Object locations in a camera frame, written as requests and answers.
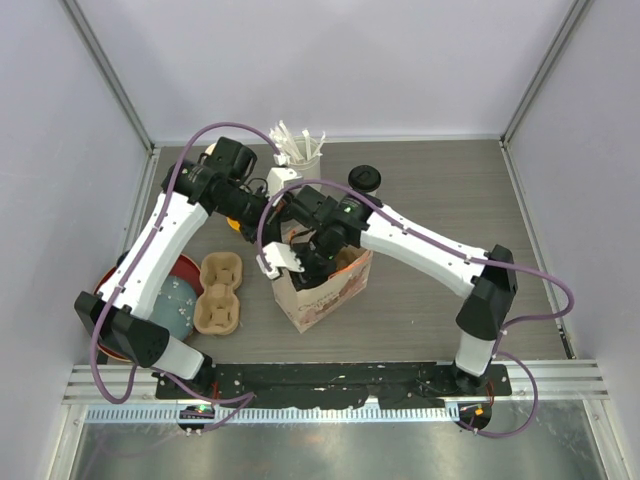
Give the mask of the brown paper bag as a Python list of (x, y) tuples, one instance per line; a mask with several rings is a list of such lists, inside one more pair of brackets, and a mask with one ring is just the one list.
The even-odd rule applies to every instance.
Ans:
[(352, 246), (345, 248), (356, 250), (358, 259), (316, 288), (296, 291), (289, 271), (272, 283), (276, 303), (299, 333), (313, 327), (366, 288), (373, 252)]

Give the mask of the black lid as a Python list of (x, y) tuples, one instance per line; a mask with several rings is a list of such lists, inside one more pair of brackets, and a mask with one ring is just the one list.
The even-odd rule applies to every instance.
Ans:
[(380, 187), (382, 175), (380, 171), (371, 165), (358, 165), (350, 170), (348, 174), (348, 185), (373, 185)]

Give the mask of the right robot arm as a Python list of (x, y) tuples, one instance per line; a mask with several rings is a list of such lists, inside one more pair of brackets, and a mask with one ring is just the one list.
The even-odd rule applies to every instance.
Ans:
[(293, 247), (303, 268), (292, 276), (296, 289), (327, 281), (337, 272), (338, 253), (346, 247), (386, 255), (428, 275), (463, 300), (456, 316), (458, 351), (449, 378), (437, 381), (437, 392), (472, 395), (486, 386), (498, 334), (518, 289), (508, 268), (513, 262), (509, 249), (496, 245), (485, 251), (456, 243), (368, 195), (335, 200), (305, 186), (287, 211), (311, 232), (306, 242)]

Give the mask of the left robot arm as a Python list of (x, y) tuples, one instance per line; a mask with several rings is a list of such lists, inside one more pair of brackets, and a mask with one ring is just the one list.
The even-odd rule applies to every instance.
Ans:
[(213, 385), (210, 359), (150, 320), (158, 293), (191, 237), (212, 214), (257, 227), (267, 204), (246, 182), (256, 154), (221, 137), (196, 162), (182, 159), (168, 171), (148, 223), (112, 275), (95, 293), (83, 291), (74, 309), (96, 344), (144, 368), (178, 377), (190, 398)]

